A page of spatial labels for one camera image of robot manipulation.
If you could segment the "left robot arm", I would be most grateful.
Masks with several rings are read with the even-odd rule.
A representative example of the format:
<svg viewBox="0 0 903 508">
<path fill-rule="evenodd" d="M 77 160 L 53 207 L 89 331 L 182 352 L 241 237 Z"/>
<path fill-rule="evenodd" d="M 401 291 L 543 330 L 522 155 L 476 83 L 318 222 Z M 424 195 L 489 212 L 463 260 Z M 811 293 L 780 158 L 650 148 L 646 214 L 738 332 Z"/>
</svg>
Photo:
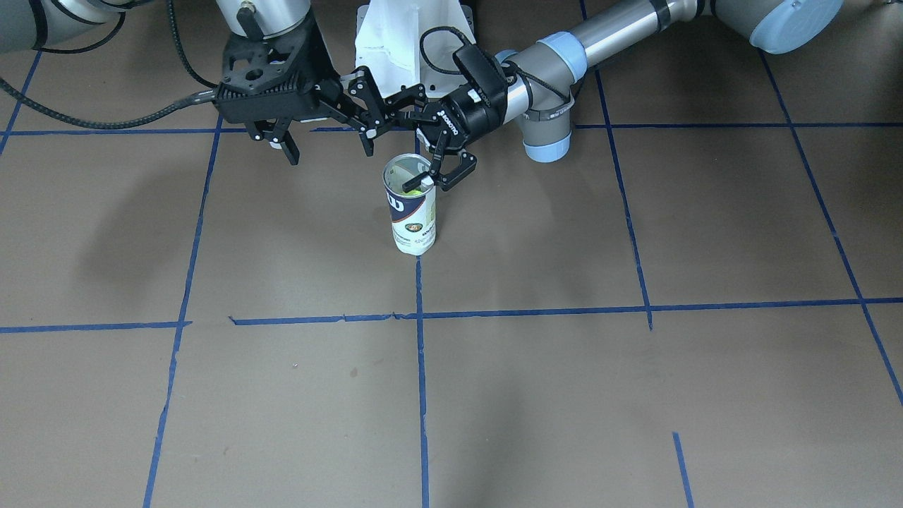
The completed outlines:
<svg viewBox="0 0 903 508">
<path fill-rule="evenodd" d="M 573 86 L 592 68 L 675 23 L 713 16 L 753 47 L 786 54 L 819 35 L 841 7 L 840 1 L 620 1 L 568 31 L 494 56 L 457 26 L 427 27 L 411 48 L 419 64 L 455 83 L 413 120 L 431 161 L 416 164 L 388 189 L 452 189 L 476 167 L 468 145 L 511 122 L 530 159 L 563 158 L 571 140 Z"/>
</svg>

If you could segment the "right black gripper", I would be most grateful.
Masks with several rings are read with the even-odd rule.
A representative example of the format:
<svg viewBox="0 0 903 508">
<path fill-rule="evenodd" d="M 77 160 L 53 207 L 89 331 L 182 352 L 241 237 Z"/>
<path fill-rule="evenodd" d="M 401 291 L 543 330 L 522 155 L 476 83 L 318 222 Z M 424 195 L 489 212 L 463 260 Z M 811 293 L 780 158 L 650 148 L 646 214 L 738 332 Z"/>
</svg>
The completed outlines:
<svg viewBox="0 0 903 508">
<path fill-rule="evenodd" d="M 333 78 L 294 74 L 283 83 L 257 94 L 230 90 L 219 84 L 213 103 L 230 124 L 246 124 L 255 141 L 280 149 L 290 165 L 299 164 L 300 150 L 289 131 L 294 121 L 334 119 L 358 133 L 367 157 L 374 154 L 374 139 L 388 129 L 387 106 L 370 67 Z"/>
</svg>

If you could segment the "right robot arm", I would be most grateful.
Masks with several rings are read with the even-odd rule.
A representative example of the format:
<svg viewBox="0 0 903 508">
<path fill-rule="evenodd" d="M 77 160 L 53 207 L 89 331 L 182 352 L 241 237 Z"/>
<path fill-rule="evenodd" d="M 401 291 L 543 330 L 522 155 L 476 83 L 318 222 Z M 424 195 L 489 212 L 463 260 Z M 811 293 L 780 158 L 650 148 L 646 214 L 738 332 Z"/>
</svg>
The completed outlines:
<svg viewBox="0 0 903 508">
<path fill-rule="evenodd" d="M 390 128 L 389 115 L 370 71 L 351 76 L 336 71 L 309 1 L 219 1 L 228 25 L 219 76 L 203 78 L 191 65 L 172 1 L 4 1 L 2 52 L 32 49 L 40 54 L 84 54 L 119 35 L 133 13 L 146 6 L 161 11 L 181 65 L 201 91 L 158 111 L 129 120 L 89 120 L 52 109 L 2 81 L 17 103 L 58 122 L 88 130 L 146 126 L 201 104 L 212 104 L 222 119 L 242 126 L 249 138 L 284 152 L 291 164 L 299 150 L 291 125 L 335 120 L 358 133 L 365 154 Z"/>
</svg>

